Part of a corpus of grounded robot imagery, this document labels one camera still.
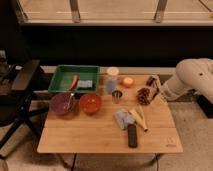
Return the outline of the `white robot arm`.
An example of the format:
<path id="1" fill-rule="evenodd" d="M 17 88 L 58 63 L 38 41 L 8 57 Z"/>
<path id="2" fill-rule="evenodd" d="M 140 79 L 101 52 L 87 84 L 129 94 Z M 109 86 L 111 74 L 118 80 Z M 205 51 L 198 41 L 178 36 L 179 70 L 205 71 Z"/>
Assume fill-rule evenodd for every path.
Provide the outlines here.
<path id="1" fill-rule="evenodd" d="M 174 101 L 189 90 L 196 90 L 213 104 L 213 59 L 185 59 L 161 87 L 161 94 Z"/>

